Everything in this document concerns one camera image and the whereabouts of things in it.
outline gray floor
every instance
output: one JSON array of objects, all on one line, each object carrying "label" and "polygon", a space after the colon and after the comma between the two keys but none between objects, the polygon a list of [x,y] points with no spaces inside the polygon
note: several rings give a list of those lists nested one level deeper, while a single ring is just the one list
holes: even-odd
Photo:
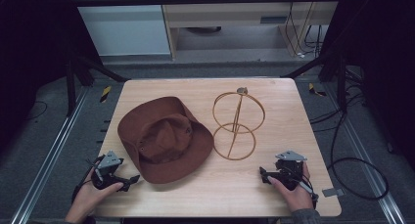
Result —
[{"label": "gray floor", "polygon": [[[108,68],[130,78],[277,77],[297,69],[313,57],[312,53],[304,58],[291,57],[284,48],[281,34],[272,26],[222,27],[217,33],[182,29],[174,61],[146,60],[139,65],[124,63],[122,66],[108,63]],[[318,70],[319,67],[316,67],[296,81],[310,119],[336,109],[333,100],[335,94],[332,93],[335,82],[322,85],[323,90],[329,93],[327,97],[312,94],[308,90],[310,82],[320,86],[315,76]],[[72,189],[87,167],[85,160],[93,159],[99,153],[104,131],[108,127],[107,120],[112,117],[122,83],[116,83],[98,72],[93,73],[96,81],[92,87],[78,86],[77,93],[85,93],[83,107],[50,170],[49,179],[41,187],[38,196],[34,196],[33,206],[27,210],[30,220],[63,218],[70,206]],[[109,98],[106,103],[99,103],[102,91],[108,85],[112,86]],[[349,93],[354,96],[359,94],[359,90],[350,89]],[[13,151],[2,158],[1,223],[8,223],[17,213],[65,123],[65,80],[59,79],[42,87],[38,91],[37,101],[30,116],[38,117],[26,122],[14,141]],[[390,192],[380,201],[367,201],[346,191],[346,195],[339,198],[342,214],[336,218],[324,218],[324,222],[415,223],[415,174],[402,155],[388,153],[382,132],[362,103],[364,98],[358,98],[349,105],[346,121],[334,144],[335,158],[369,158],[387,176]],[[322,123],[312,124],[327,165],[330,164],[335,130],[319,130],[336,126],[339,118],[338,114]],[[382,188],[382,183],[376,183],[377,174],[372,170],[355,162],[341,163],[336,168],[341,179],[352,189],[367,196],[379,195],[373,190]],[[332,171],[330,173],[335,187],[341,188]],[[403,220],[393,220],[395,214]],[[289,218],[282,218],[281,221],[290,223]]]}]

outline cowboy hat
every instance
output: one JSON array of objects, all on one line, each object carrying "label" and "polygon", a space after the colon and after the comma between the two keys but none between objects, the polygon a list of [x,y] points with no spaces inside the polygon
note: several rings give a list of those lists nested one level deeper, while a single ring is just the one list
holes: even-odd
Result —
[{"label": "cowboy hat", "polygon": [[144,103],[126,114],[118,135],[149,183],[164,184],[196,170],[213,148],[213,136],[176,97]]}]

